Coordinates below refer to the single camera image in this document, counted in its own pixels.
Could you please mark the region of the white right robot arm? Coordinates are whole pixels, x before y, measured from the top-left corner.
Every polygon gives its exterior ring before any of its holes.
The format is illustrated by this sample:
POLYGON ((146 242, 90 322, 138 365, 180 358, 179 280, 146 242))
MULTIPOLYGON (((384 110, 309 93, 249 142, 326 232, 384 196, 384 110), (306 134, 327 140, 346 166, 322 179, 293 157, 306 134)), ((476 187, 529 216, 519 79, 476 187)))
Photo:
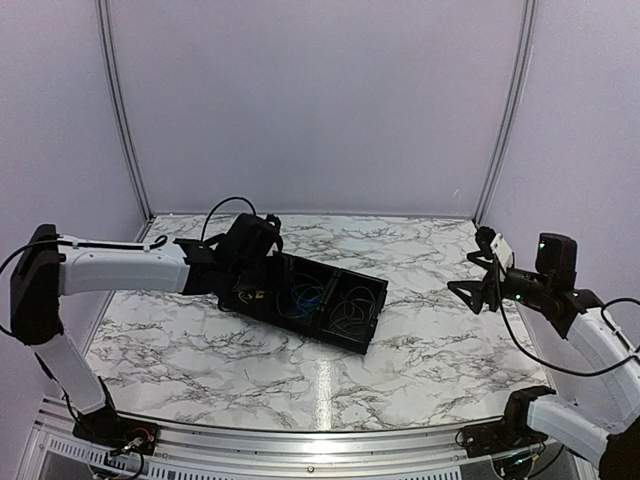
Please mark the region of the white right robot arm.
POLYGON ((542 239, 534 271, 518 269, 513 256, 484 247, 468 260, 485 269, 480 281, 447 284, 473 313, 487 306, 504 310, 512 300, 541 314, 561 339, 578 350, 590 370, 576 377, 599 378, 612 395, 621 420, 614 423, 585 413, 550 387, 528 387, 510 394, 500 420, 463 430, 472 456, 515 448, 525 439, 551 438, 588 461, 602 479, 639 476, 639 349, 607 312, 607 304, 588 289, 577 290, 576 244, 559 246, 542 239))

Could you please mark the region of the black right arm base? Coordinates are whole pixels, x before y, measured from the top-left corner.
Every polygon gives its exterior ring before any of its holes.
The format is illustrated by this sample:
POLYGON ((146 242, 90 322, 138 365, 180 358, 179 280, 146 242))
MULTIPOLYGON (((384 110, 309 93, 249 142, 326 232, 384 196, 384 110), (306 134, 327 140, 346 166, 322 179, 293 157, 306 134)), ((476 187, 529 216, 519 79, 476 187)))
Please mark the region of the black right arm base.
POLYGON ((529 407, 540 397, 555 394, 546 386, 527 387, 510 394, 503 415, 490 422, 462 427, 456 434, 456 443, 469 458, 493 455, 527 446, 542 445, 548 436, 533 430, 527 424, 529 407))

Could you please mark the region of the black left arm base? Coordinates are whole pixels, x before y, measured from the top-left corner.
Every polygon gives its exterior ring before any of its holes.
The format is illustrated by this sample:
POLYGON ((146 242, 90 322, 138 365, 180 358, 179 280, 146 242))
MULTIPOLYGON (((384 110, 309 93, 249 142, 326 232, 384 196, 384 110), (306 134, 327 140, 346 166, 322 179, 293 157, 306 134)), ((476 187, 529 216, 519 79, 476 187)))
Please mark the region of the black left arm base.
POLYGON ((159 425, 120 415, 110 396, 101 408, 87 415, 73 412, 70 401, 67 401, 67 407, 74 419, 73 435, 76 438, 109 447, 111 455, 153 454, 159 425))

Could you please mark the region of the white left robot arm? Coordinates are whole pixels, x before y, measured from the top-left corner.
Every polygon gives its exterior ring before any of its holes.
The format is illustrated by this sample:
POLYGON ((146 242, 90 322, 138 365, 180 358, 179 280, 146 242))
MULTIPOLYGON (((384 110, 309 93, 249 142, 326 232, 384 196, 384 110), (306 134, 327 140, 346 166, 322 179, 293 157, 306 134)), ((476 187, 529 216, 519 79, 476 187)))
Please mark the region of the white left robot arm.
POLYGON ((60 234, 42 224, 1 264, 9 271, 9 324, 2 333, 29 347, 74 404, 89 431, 106 445, 125 438, 109 391, 93 372, 60 318, 62 296, 103 291, 158 291, 229 296, 286 280, 273 262, 283 249, 281 221, 256 211, 236 217, 212 237, 151 243, 97 241, 60 234))

